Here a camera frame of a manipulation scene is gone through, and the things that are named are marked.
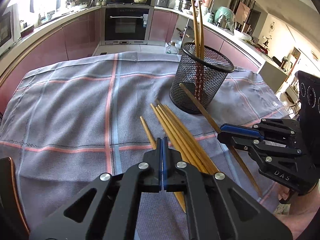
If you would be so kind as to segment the right hand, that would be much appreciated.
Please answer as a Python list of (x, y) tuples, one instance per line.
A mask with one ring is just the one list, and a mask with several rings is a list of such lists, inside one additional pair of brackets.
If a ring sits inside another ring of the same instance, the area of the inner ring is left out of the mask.
[(310, 224), (319, 210), (319, 187), (304, 196), (291, 199), (288, 215), (275, 214), (291, 231), (293, 239), (297, 239)]

